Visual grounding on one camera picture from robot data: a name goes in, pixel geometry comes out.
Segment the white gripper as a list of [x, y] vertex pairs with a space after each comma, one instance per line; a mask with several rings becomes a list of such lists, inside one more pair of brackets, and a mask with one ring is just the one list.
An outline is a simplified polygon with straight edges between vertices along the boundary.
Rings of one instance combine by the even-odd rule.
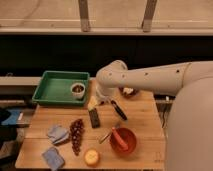
[[107, 103], [113, 95], [113, 88], [106, 88], [99, 84], [96, 85], [96, 97], [92, 96], [89, 100], [87, 109], [93, 110], [100, 103]]

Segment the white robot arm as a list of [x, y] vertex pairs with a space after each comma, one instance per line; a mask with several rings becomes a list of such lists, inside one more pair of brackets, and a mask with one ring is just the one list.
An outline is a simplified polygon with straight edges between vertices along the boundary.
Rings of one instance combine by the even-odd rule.
[[116, 88], [174, 98], [167, 121], [165, 171], [213, 171], [213, 61], [128, 69], [115, 60], [96, 73], [97, 101], [108, 101]]

